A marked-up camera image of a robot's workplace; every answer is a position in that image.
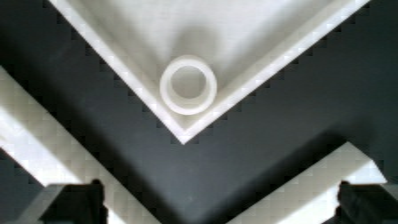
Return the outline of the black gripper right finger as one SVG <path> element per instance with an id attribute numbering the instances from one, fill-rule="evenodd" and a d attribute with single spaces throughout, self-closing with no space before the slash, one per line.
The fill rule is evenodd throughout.
<path id="1" fill-rule="evenodd" d="M 398 184 L 343 182 L 336 224 L 398 224 Z"/>

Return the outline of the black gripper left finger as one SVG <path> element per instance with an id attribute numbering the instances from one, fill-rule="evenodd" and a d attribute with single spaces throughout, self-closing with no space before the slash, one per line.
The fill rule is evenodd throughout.
<path id="1" fill-rule="evenodd" d="M 52 184 L 56 194 L 40 216 L 43 224 L 109 224 L 105 186 L 98 179 L 88 184 Z"/>

